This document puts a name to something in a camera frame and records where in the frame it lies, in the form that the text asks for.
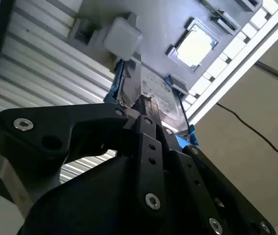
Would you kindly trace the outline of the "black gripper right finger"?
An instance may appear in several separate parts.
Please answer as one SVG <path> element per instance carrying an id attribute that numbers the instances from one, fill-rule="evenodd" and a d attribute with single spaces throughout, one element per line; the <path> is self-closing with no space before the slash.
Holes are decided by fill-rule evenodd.
<path id="1" fill-rule="evenodd" d="M 225 177 L 198 147 L 179 146 L 173 132 L 161 124 L 153 105 L 155 139 L 161 145 L 153 157 L 157 192 L 154 206 L 162 213 L 156 235 L 273 235 L 269 221 Z"/>

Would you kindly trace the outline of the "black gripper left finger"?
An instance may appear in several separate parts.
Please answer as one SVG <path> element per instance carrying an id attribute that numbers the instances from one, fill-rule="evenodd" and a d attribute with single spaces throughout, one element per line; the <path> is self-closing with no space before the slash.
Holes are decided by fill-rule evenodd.
<path id="1" fill-rule="evenodd" d="M 0 195 L 27 217 L 51 190 L 117 157 L 154 156 L 153 105 L 113 103 L 0 112 Z"/>

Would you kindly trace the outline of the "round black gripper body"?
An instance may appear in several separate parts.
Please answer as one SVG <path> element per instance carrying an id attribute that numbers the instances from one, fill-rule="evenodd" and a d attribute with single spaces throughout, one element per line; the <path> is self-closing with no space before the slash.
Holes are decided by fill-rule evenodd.
<path id="1" fill-rule="evenodd" d="M 21 235 L 200 235 L 182 183 L 161 156 L 112 158 L 39 199 Z"/>

